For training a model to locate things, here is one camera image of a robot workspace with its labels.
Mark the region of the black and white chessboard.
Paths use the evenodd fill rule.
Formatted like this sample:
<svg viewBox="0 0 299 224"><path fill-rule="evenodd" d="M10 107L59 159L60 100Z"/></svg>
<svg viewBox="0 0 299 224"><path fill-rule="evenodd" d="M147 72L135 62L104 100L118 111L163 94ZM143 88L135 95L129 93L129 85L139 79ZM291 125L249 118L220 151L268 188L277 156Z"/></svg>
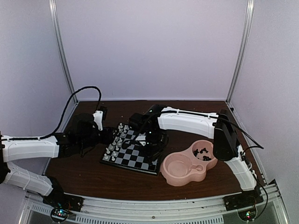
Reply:
<svg viewBox="0 0 299 224"><path fill-rule="evenodd" d="M125 133L124 137L121 137L121 132L123 132L124 126L128 126L128 130ZM136 135L137 132L132 130L129 125L123 124L123 129L118 130L116 136L117 140L112 143L114 146L113 150L110 150L110 154L107 154L109 156L108 160L104 159L104 155L102 159L100 160L101 163L125 168L129 170L134 170L137 172L147 173L151 175L157 175L159 173L160 169L160 163L161 163L161 155L152 163L146 162L144 156L142 156L139 145L138 144L132 144L129 145L129 141L132 140ZM116 151L115 147L119 146L120 150ZM111 161L111 157L113 156L113 151L117 152L117 155L115 157L115 161Z"/></svg>

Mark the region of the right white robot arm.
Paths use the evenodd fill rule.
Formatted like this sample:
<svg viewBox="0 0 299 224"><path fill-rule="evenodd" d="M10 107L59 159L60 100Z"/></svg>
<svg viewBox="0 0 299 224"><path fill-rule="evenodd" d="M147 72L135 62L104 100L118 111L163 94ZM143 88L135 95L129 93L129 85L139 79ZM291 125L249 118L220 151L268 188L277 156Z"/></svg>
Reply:
<svg viewBox="0 0 299 224"><path fill-rule="evenodd" d="M166 156L160 171L169 185L178 187L200 182L205 179L207 170L223 161L230 167L243 191L240 203L249 206L257 199L256 174L225 111L200 113L153 105L145 114L134 113L128 125L138 132L134 141L141 144L151 160L155 160L167 146L169 130L207 138L195 141L186 150Z"/></svg>

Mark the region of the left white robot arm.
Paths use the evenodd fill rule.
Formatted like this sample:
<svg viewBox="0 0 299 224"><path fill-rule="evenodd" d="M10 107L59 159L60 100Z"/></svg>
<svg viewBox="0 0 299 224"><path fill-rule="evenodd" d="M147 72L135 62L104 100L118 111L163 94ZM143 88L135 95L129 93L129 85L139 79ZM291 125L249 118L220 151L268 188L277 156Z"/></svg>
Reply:
<svg viewBox="0 0 299 224"><path fill-rule="evenodd" d="M57 207L67 203L67 196L53 178L32 173L13 162L29 158L67 158L84 155L84 150L98 144L108 145L117 133L104 127L103 112L77 115L65 133L40 137L2 136L0 140L0 182L48 196Z"/></svg>

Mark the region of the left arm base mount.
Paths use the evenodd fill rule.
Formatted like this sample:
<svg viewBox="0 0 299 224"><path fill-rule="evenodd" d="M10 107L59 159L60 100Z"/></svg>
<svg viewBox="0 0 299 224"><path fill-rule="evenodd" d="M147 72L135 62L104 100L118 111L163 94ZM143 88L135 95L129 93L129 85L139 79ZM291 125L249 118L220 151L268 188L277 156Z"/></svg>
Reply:
<svg viewBox="0 0 299 224"><path fill-rule="evenodd" d="M63 194L61 196L42 196L43 203L48 204L55 209L63 209L65 211L80 212L84 199L79 196Z"/></svg>

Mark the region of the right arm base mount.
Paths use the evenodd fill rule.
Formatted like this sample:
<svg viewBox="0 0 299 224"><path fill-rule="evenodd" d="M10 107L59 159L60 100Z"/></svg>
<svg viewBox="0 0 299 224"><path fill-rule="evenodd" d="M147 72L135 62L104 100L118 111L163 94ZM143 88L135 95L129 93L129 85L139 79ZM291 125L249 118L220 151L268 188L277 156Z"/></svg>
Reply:
<svg viewBox="0 0 299 224"><path fill-rule="evenodd" d="M225 196L223 200L226 211L231 211L254 206L257 203L262 203L263 197L254 194L245 194L242 192L236 195Z"/></svg>

